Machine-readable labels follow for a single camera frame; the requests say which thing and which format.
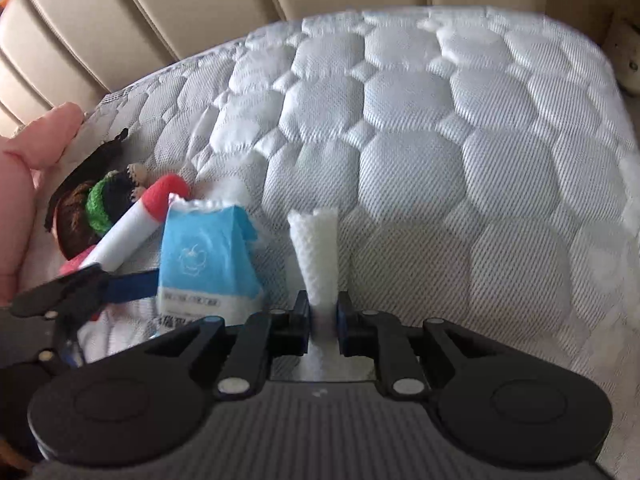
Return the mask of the colourful crocheted doll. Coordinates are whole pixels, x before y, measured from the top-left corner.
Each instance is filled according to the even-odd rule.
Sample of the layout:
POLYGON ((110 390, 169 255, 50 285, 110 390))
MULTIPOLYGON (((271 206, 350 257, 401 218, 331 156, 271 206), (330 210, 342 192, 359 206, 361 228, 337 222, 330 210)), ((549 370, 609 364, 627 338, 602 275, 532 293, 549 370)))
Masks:
POLYGON ((100 239, 146 190, 148 172, 135 162, 89 179, 65 192, 53 211, 53 235, 66 260, 72 260, 100 239))

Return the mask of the red white toy rocket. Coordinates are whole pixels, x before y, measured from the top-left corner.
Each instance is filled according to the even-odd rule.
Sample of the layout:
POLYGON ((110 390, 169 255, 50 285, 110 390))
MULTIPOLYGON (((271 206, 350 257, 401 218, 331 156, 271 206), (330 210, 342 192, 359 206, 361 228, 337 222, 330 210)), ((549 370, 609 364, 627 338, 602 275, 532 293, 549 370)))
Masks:
POLYGON ((161 177, 142 193, 98 244, 64 263, 60 274, 72 274, 95 264, 105 272, 116 271, 165 223, 171 196, 188 198, 189 195, 190 186, 178 174, 161 177))

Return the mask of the white embossed cleaning wipe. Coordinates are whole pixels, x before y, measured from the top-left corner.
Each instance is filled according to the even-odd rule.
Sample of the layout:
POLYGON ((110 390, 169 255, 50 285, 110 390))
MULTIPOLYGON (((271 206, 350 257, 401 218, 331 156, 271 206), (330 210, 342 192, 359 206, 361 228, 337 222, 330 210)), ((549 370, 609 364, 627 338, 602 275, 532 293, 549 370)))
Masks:
POLYGON ((302 276, 310 311, 307 353, 300 359, 303 382, 359 382, 373 370, 367 358, 346 358, 337 339, 338 212, 316 209, 310 214, 288 213, 290 237, 302 276))

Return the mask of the blue white wipes package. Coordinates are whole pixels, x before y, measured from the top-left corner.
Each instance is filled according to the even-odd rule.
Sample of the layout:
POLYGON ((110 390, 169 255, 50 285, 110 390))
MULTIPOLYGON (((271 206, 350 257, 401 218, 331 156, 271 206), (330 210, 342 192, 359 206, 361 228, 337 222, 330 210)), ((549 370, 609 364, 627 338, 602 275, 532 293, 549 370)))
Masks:
POLYGON ((262 310, 264 289, 252 260, 257 242, 241 205, 171 196, 158 266, 160 331, 206 316, 239 325, 262 310))

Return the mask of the pink plush toy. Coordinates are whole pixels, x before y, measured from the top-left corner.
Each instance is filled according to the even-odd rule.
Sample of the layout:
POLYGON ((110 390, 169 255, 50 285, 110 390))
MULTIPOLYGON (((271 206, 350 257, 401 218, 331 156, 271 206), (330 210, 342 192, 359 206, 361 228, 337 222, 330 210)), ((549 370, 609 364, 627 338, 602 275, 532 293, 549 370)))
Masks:
POLYGON ((35 175, 54 166, 77 136, 84 112, 66 102, 1 139, 1 303, 17 291, 36 213, 35 175))

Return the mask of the white quilted mattress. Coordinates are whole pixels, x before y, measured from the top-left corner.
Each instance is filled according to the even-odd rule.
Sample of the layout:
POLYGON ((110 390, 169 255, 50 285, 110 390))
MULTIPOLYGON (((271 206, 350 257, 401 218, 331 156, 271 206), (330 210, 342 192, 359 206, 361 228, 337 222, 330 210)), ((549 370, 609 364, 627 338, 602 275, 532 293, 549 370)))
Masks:
POLYGON ((639 472, 639 149, 608 59, 539 14, 341 12, 255 30, 106 96, 43 177, 98 145, 233 197, 268 306, 302 281, 288 213, 340 214, 360 308, 442 316, 597 382, 600 459, 639 472))

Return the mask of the beige padded headboard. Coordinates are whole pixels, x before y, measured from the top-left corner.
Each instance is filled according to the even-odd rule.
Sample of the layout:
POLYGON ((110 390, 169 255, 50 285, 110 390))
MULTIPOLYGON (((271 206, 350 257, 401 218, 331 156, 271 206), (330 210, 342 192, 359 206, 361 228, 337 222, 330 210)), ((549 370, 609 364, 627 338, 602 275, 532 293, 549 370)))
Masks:
POLYGON ((67 101, 94 107, 173 62, 262 25, 380 6, 503 6, 546 0, 3 0, 1 131, 67 101))

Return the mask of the panda face waste bin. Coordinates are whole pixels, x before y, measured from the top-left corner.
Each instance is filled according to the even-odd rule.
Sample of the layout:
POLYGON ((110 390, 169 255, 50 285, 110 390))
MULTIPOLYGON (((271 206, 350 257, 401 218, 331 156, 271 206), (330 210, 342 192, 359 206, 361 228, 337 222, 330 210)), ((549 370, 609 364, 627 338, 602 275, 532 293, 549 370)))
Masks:
POLYGON ((639 41, 639 26, 628 18, 616 16, 602 47, 617 82, 633 96, 639 94, 639 41))

